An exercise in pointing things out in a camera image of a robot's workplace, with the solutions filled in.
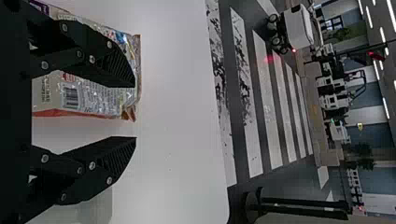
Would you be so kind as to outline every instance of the white floor stripe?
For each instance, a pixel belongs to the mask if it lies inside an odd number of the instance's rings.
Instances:
[[[215,86],[217,88],[219,125],[221,144],[224,157],[224,169],[227,187],[236,184],[235,160],[233,157],[233,137],[231,132],[230,111],[227,103],[227,83],[224,75],[224,51],[221,41],[221,28],[219,20],[219,3],[217,0],[206,0],[207,25],[209,27],[210,48],[215,67]]]
[[[327,196],[326,202],[334,202],[334,197],[332,196],[332,191],[330,190],[329,196]],[[334,211],[333,208],[324,208],[325,211]]]
[[[318,168],[318,177],[319,177],[320,188],[323,189],[323,187],[326,185],[327,181],[329,180],[329,170],[327,169],[327,166],[322,166]]]
[[[270,0],[257,0],[257,2],[262,6],[262,9],[264,9],[268,16],[271,14],[279,14]]]
[[[264,107],[265,126],[267,130],[268,147],[271,168],[283,165],[279,143],[279,133],[276,123],[274,96],[271,85],[270,69],[267,59],[265,42],[253,31],[254,45],[256,48],[257,67],[259,69],[260,87],[262,89],[262,105]]]
[[[303,128],[301,127],[300,109],[298,108],[296,88],[294,86],[294,78],[293,78],[294,74],[288,64],[286,64],[286,70],[288,71],[291,105],[292,105],[292,109],[293,109],[294,121],[296,124],[298,146],[300,149],[300,155],[301,155],[301,159],[302,159],[302,158],[306,157],[306,151],[305,151],[305,144],[304,144]]]
[[[254,177],[256,175],[261,175],[263,169],[259,130],[257,128],[256,107],[254,105],[253,89],[251,88],[245,22],[232,8],[231,16],[233,20],[233,40],[235,44],[241,103],[244,108],[243,118],[247,142],[248,168],[250,177]]]
[[[305,128],[305,137],[306,137],[306,142],[308,143],[308,153],[309,153],[309,155],[312,155],[314,153],[314,151],[312,149],[311,132],[309,131],[309,126],[308,126],[308,118],[307,118],[306,106],[305,106],[305,97],[303,95],[303,88],[301,86],[301,79],[297,75],[296,75],[296,80],[297,80],[298,94],[300,95],[300,105],[301,105],[301,109],[302,109],[302,113],[303,113],[303,123],[304,123],[304,128]]]
[[[288,105],[288,95],[286,94],[285,78],[283,76],[282,61],[279,55],[273,52],[276,71],[277,88],[279,91],[280,109],[282,111],[283,127],[285,130],[286,146],[288,148],[289,162],[297,160],[294,146],[293,133],[291,130],[291,120]]]

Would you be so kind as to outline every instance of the metal stand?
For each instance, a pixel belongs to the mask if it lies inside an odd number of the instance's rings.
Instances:
[[[259,217],[267,213],[348,220],[347,211],[349,210],[349,205],[346,201],[320,202],[278,199],[264,198],[262,195],[263,188],[259,188],[256,192],[247,194],[245,199],[245,211],[248,223],[254,223]],[[324,208],[333,208],[334,211],[325,211]]]

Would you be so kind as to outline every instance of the floor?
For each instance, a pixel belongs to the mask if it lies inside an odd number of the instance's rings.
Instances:
[[[245,223],[243,194],[344,200],[339,169],[317,168],[295,55],[272,51],[262,29],[286,1],[206,0],[230,201],[229,223]]]

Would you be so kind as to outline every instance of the desk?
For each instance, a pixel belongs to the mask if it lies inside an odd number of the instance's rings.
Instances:
[[[137,136],[120,181],[87,203],[30,223],[226,223],[229,217],[205,1],[48,0],[142,35],[138,122],[34,118],[34,145],[62,153],[110,135]]]

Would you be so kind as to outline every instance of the food package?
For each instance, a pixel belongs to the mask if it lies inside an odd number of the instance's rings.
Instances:
[[[29,0],[29,3],[54,20],[79,21],[112,39],[123,50],[136,80],[135,88],[107,88],[73,74],[53,71],[33,80],[33,116],[84,116],[135,121],[141,95],[140,35],[125,34],[40,1]]]

